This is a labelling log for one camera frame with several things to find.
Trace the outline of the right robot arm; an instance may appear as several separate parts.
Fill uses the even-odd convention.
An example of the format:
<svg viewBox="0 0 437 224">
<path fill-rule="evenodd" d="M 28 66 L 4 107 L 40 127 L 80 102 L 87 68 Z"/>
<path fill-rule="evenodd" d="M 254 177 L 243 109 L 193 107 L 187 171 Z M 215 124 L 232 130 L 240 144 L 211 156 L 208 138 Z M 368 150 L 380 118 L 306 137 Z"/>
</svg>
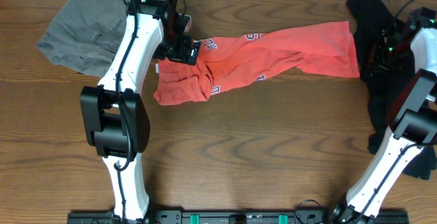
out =
<svg viewBox="0 0 437 224">
<path fill-rule="evenodd" d="M 360 180 L 328 213 L 325 223 L 408 223 L 403 210 L 382 210 L 384 198 L 404 169 L 436 144 L 436 11 L 411 11 L 406 23 L 381 33 L 366 70 L 407 77 L 385 115 L 382 143 Z"/>
</svg>

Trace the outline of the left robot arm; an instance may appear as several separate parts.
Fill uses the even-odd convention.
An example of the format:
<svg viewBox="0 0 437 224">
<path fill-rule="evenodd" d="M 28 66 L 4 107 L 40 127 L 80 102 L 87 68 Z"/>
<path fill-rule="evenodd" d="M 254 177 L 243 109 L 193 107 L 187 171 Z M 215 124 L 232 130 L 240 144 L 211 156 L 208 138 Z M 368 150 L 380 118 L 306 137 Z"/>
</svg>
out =
<svg viewBox="0 0 437 224">
<path fill-rule="evenodd" d="M 201 43 L 187 35 L 191 17 L 178 0 L 130 0 L 126 30 L 115 59 L 97 86 L 85 86 L 80 103 L 88 144 L 102 157 L 113 185 L 109 212 L 71 212 L 69 223 L 151 223 L 142 153 L 150 121 L 141 93 L 152 59 L 195 65 Z"/>
</svg>

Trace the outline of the red soccer t-shirt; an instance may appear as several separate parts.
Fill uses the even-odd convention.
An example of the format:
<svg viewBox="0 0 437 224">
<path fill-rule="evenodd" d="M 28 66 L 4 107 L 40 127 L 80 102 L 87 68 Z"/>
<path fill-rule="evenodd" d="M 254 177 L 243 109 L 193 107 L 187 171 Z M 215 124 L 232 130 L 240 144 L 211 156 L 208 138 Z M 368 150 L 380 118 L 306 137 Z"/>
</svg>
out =
<svg viewBox="0 0 437 224">
<path fill-rule="evenodd" d="M 290 68 L 357 78 L 354 38 L 347 21 L 248 33 L 201 41 L 195 65 L 158 64 L 154 98 L 162 106 L 206 102 L 211 96 L 274 77 Z"/>
</svg>

